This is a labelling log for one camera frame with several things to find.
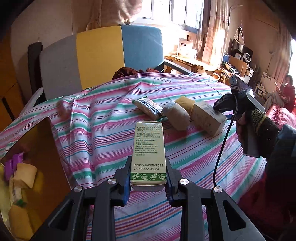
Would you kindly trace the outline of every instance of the striped fabric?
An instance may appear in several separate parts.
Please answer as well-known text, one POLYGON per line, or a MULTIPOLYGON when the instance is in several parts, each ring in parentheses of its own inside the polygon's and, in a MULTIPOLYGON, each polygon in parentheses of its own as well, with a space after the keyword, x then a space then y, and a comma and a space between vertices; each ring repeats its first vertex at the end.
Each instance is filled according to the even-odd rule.
MULTIPOLYGON (((148 96, 163 106, 182 95, 213 105, 230 88, 202 76, 143 73, 117 79, 72 96, 46 101, 20 116, 0 135, 0 157, 32 126, 49 117, 57 138, 79 185, 92 187, 112 177, 132 155, 136 121, 149 117, 131 101, 148 96)), ((172 167, 204 188, 212 188, 212 174, 229 121, 223 131, 210 137, 190 124, 177 131, 163 123, 165 152, 172 167)), ((219 163, 216 182, 238 201, 260 177, 263 158, 242 155, 235 134, 230 134, 219 163)), ((205 227, 207 228, 204 210, 205 227)), ((164 190, 142 193, 132 191, 125 207, 115 208, 118 240, 179 240, 181 209, 171 208, 164 190)), ((91 237, 88 227, 87 239, 91 237)))

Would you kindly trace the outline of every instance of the silver screw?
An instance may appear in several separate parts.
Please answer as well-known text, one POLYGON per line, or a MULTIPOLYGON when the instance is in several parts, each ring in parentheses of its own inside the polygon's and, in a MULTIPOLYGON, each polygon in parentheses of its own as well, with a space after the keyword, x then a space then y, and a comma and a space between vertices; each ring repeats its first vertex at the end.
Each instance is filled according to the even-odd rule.
POLYGON ((189 184, 189 181, 187 179, 183 178, 183 179, 180 180, 180 183, 182 185, 187 185, 187 184, 189 184))
POLYGON ((74 187, 74 192, 81 192, 81 191, 82 191, 82 186, 74 187))
POLYGON ((222 192, 223 189, 221 187, 216 186, 214 187, 214 191, 219 193, 219 192, 222 192))
POLYGON ((117 181, 116 181, 116 179, 115 178, 110 178, 110 179, 108 179, 108 183, 109 184, 115 184, 117 181))

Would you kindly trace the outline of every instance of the pink quilt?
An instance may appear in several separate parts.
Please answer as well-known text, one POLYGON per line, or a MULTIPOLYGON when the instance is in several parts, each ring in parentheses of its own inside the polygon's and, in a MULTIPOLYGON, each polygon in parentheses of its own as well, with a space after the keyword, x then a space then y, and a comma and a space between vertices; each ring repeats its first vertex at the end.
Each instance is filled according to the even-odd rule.
POLYGON ((296 108, 290 113, 286 108, 274 104, 267 111, 266 115, 273 120, 280 129, 284 124, 289 124, 296 128, 296 108))

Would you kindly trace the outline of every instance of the small cardboard box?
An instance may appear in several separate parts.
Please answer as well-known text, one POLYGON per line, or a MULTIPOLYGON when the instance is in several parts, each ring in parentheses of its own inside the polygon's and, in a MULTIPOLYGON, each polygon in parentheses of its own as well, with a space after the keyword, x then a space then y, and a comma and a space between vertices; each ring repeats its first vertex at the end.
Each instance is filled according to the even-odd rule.
POLYGON ((195 125, 202 127, 209 135, 215 136, 224 127, 227 117, 213 109, 205 101, 194 104, 191 119, 195 125))
POLYGON ((161 122, 137 122, 130 184, 136 191, 161 191, 166 184, 165 147, 161 122))

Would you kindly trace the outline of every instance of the yellow sponge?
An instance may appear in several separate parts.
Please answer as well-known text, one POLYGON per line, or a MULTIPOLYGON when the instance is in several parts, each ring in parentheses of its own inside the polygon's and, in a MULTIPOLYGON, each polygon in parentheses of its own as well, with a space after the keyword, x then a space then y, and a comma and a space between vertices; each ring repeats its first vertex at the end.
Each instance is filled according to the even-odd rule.
POLYGON ((33 188, 37 168, 27 164, 18 163, 17 170, 13 176, 13 184, 19 188, 33 188))
POLYGON ((33 236, 29 216, 25 209, 12 205, 8 212, 8 217, 11 232, 15 237, 29 240, 33 236))
POLYGON ((182 106, 188 112, 188 114, 191 115, 191 111, 195 103, 194 100, 191 100, 185 96, 181 96, 180 98, 176 99, 175 102, 182 106))

